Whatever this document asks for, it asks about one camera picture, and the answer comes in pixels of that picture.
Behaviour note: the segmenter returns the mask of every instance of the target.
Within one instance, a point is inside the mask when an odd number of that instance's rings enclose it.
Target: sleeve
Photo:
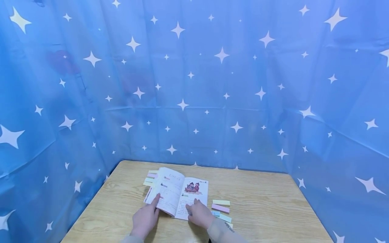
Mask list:
[[[126,235],[126,237],[121,241],[121,243],[144,243],[141,238],[132,235]]]
[[[221,219],[214,219],[207,232],[212,243],[247,243],[246,240]]]

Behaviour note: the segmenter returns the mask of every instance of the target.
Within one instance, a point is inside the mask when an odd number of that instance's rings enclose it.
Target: pink sticky note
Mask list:
[[[230,213],[230,209],[229,208],[226,208],[226,207],[223,207],[223,206],[220,206],[220,205],[212,204],[212,208],[216,209],[216,210],[219,210],[219,211],[222,211],[222,212],[225,212],[225,213]]]
[[[157,175],[156,175],[156,174],[151,174],[151,173],[148,173],[148,174],[147,174],[147,177],[156,178],[156,177],[157,177]]]

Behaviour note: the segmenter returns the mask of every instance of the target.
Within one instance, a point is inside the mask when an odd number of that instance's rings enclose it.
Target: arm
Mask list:
[[[215,218],[211,211],[195,199],[194,204],[186,205],[189,212],[188,220],[204,229],[207,229],[212,243],[247,243],[238,233],[223,220]]]

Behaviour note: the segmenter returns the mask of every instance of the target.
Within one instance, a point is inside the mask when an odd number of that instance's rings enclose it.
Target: person's left hand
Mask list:
[[[154,228],[159,215],[159,209],[156,206],[161,195],[158,193],[151,204],[140,208],[133,216],[133,228],[130,235],[145,239],[150,231]]]

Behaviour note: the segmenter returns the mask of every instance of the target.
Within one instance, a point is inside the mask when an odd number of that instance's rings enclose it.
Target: finger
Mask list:
[[[159,198],[161,197],[161,194],[158,193],[155,198],[153,199],[153,201],[151,202],[151,206],[153,206],[153,208],[156,208],[157,205],[158,205],[158,201],[159,201]]]

